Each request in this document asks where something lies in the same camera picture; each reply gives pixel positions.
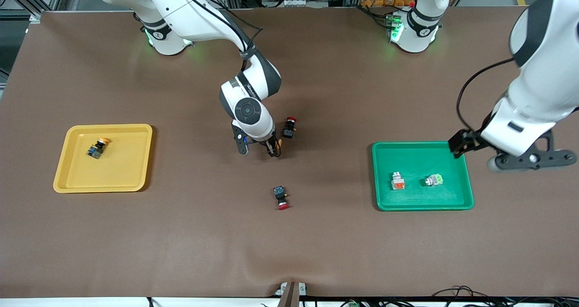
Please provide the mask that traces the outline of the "white power strip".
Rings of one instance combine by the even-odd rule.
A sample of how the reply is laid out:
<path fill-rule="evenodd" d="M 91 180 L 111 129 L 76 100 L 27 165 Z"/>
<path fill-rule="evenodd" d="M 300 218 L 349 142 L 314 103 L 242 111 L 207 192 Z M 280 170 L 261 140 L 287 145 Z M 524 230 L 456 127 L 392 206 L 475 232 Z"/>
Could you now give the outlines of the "white power strip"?
<path fill-rule="evenodd" d="M 267 8 L 282 8 L 282 7 L 310 7 L 310 8 L 327 8 L 329 4 L 327 0 L 284 0 L 279 4 L 280 0 L 261 0 L 261 5 Z"/>

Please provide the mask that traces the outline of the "metal bracket with brown post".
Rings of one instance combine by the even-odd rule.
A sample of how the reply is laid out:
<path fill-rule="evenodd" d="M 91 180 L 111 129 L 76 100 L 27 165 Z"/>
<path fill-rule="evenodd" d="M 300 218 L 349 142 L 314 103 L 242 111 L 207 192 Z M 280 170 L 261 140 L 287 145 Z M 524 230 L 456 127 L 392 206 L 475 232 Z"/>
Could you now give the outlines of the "metal bracket with brown post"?
<path fill-rule="evenodd" d="M 307 284 L 302 282 L 284 282 L 275 291 L 274 296 L 280 298 L 277 307 L 307 307 L 302 301 L 307 295 Z"/>

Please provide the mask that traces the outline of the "yellow plastic tray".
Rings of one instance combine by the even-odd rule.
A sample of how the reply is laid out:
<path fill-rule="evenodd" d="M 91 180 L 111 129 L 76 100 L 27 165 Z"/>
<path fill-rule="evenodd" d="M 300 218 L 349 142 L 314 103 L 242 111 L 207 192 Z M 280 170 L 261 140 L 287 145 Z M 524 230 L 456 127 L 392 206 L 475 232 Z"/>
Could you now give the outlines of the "yellow plastic tray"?
<path fill-rule="evenodd" d="M 66 133 L 52 188 L 61 194 L 136 192 L 147 179 L 153 128 L 149 124 L 88 124 Z M 86 155 L 110 139 L 100 159 Z"/>

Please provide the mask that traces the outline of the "green plastic tray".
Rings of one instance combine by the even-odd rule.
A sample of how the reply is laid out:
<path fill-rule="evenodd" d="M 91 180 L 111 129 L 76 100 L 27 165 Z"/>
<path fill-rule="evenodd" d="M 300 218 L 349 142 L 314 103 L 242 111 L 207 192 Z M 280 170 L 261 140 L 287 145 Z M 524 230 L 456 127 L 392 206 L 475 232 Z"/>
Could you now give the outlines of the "green plastic tray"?
<path fill-rule="evenodd" d="M 371 157 L 375 202 L 383 212 L 464 211 L 475 204 L 466 160 L 455 159 L 447 142 L 375 142 Z M 401 173 L 404 190 L 392 190 L 393 172 Z M 434 174 L 443 184 L 426 186 Z"/>

